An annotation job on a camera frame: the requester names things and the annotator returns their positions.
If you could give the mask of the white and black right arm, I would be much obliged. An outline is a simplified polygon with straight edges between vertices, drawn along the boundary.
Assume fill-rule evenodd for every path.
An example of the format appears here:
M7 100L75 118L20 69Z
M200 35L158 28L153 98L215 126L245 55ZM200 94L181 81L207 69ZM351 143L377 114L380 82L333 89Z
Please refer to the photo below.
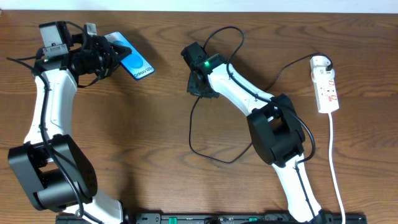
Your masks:
M297 116L290 98L259 89L228 59L220 54L209 56L197 42L186 46L181 56L190 69L189 93L200 98L223 95L246 116L251 144L259 157L274 168L291 216L300 223L321 221L322 208L304 166L308 158L303 143L311 133Z

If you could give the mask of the blue Galaxy smartphone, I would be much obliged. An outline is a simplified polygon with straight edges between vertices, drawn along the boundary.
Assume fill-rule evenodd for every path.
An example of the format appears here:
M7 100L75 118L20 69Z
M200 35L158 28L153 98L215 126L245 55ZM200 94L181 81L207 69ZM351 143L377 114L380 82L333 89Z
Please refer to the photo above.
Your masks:
M129 47L132 53L121 60L121 65L135 80L141 80L155 72L155 68L137 51L120 32L105 35L109 42Z

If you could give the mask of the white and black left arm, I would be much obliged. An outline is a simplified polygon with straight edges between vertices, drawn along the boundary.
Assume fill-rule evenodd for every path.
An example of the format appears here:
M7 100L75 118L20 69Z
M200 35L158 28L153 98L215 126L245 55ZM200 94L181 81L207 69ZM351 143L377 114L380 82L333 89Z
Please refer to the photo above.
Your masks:
M36 210L66 213L74 223L133 223L123 204L98 188L93 165L72 138L79 77L110 77L132 46L115 35L98 35L92 23L78 34L68 25L39 27L44 44L30 66L37 88L34 117L24 143L9 150L8 162Z

